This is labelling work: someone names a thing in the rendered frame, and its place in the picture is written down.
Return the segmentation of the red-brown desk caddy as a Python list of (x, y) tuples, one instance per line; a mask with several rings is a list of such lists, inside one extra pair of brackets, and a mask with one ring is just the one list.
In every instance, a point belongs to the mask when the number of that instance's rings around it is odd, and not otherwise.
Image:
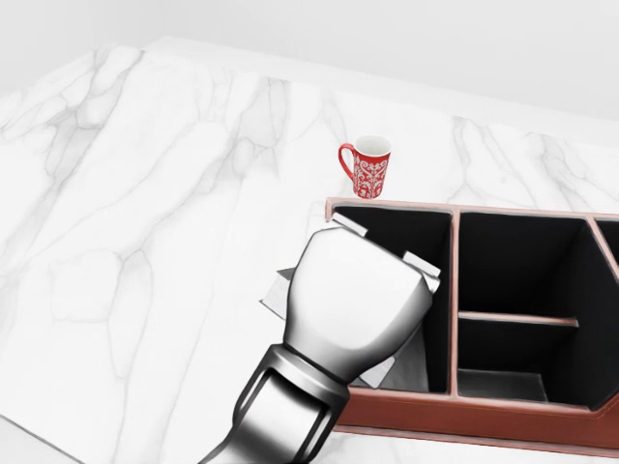
[(619, 458), (619, 213), (330, 198), (441, 271), (416, 341), (341, 431)]

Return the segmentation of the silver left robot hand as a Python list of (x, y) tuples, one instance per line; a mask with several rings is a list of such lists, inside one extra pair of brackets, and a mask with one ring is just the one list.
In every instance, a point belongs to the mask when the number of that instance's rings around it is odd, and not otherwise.
[(397, 255), (340, 214), (313, 233), (294, 269), (283, 343), (344, 384), (396, 353), (417, 330), (440, 270)]

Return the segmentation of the red white patterned mug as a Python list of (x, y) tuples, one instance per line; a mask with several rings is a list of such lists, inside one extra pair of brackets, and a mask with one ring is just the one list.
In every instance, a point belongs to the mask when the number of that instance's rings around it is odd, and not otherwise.
[[(352, 155), (353, 167), (349, 168), (343, 152)], [(353, 192), (362, 199), (377, 198), (384, 187), (392, 146), (389, 140), (378, 135), (363, 135), (353, 144), (339, 146), (339, 163), (352, 181)]]

